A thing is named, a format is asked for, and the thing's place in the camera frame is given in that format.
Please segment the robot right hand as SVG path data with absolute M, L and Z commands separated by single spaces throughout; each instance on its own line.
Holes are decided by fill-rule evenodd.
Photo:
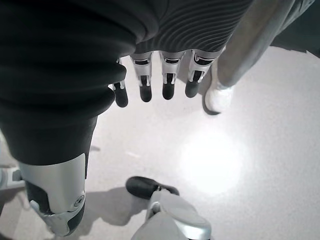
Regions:
M 125 79 L 119 59 L 164 51 L 217 56 L 249 0 L 3 0 L 0 129 L 28 200 L 58 236 L 85 210 L 98 116 Z

